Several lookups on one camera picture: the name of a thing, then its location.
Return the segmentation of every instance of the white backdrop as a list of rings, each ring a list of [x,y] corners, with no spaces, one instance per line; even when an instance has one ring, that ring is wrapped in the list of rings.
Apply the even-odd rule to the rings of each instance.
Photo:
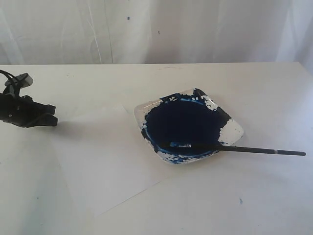
[[[313,0],[0,0],[0,64],[300,61]]]

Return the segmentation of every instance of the table surface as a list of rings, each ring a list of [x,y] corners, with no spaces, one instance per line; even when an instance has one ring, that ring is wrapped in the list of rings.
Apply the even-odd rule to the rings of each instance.
[[[243,127],[238,146],[307,152],[220,152],[93,218],[73,204],[49,128],[1,122],[2,234],[312,234],[313,79],[299,63],[1,69],[29,73],[34,84],[21,94],[55,105],[59,120],[112,105],[112,95],[131,114],[137,104],[200,88]]]

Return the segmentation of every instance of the paper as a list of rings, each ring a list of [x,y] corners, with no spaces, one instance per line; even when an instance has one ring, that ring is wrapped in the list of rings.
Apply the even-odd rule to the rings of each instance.
[[[149,149],[122,106],[63,121],[52,143],[80,212],[98,216],[179,170]]]

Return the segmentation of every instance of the palette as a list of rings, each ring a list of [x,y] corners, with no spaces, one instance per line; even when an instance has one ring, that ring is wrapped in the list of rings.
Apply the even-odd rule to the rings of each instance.
[[[165,147],[164,143],[233,145],[242,127],[200,89],[175,93],[135,107],[142,136],[166,162],[185,164],[218,151]]]

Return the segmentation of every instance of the black paintbrush handle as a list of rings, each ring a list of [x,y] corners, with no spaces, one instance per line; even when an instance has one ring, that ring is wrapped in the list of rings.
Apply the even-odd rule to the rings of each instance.
[[[229,152],[246,152],[246,153],[266,153],[266,154],[281,154],[281,155],[297,155],[305,156],[305,152],[298,151],[288,151],[288,150],[276,150],[276,149],[267,149],[267,148],[249,148],[249,147],[237,147],[237,146],[225,146],[217,144],[184,144],[180,146],[171,146],[172,148],[197,148],[197,149],[206,149],[206,150],[219,150],[219,151],[229,151]]]

